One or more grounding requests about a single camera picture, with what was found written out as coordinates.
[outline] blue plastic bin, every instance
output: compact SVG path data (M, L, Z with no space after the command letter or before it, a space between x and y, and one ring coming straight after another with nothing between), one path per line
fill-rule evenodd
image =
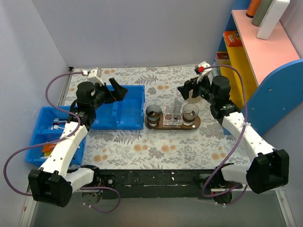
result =
M32 137L31 145L39 144L39 143L45 143L52 140L57 140L60 138L63 130L42 130L42 131L36 131ZM85 146L85 138L80 143L79 147L74 157L71 160L71 164L73 165L81 165L82 158L83 158L83 152L84 152L84 146ZM43 147L33 148L29 149L27 151L27 156L25 158L26 162L35 164L37 166L41 166L43 162L46 161L46 159L42 159L41 157L44 156L44 153L42 153Z
M143 107L145 102L144 86L123 85L128 92L121 102L102 105L97 111L97 118L92 124L92 129L121 129L121 130L141 130L143 129L144 115ZM69 106L60 106L64 110L69 110ZM55 118L66 120L68 114L56 110L53 107L42 107L37 124L34 130L30 145L43 143L58 139L63 133L63 129L51 130ZM85 139L77 149L71 164L81 165ZM27 151L25 161L37 166L42 165L46 159L42 153L43 147L30 149Z
M99 107L92 129L141 130L144 123L144 85L122 85L128 92L121 102Z

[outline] cup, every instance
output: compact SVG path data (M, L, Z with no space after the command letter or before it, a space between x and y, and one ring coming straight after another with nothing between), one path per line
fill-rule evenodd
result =
M150 105L146 108L145 111L147 115L147 122L151 127L157 127L160 122L160 117L162 114L162 110L157 105Z
M199 114L199 108L195 104L185 104L183 107L183 124L192 125L195 118Z

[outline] orange bottle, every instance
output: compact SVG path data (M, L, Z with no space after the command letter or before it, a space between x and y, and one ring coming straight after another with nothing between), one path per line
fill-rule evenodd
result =
M259 5L260 5L261 0L251 0L250 6L248 6L246 16L253 18Z

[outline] pink shelf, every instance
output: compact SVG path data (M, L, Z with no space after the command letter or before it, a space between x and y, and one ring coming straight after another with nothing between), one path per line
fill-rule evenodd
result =
M240 33L251 70L259 85L273 70L300 58L280 22L269 39L258 39L256 37L258 27L251 23L251 18L245 13L246 10L233 10L232 16Z

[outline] gray wall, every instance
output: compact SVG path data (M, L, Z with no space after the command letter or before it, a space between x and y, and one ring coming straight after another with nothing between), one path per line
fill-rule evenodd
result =
M303 1L291 0L281 23L299 56L303 57ZM286 196L297 226L303 226L303 103L282 119L264 136L277 149L290 156L289 183Z
M0 168L14 151L29 145L45 87L67 66L31 0L0 0ZM51 99L58 103L63 82L54 84ZM12 159L12 183L25 191L30 164L24 154ZM18 226L25 196L13 192L0 174L1 226Z
M303 1L291 0L281 17L281 23L297 50L303 58Z
M234 0L33 0L73 67L213 62Z
M297 226L303 226L303 103L289 113L264 139L276 149L284 149L290 157L289 183L286 196Z

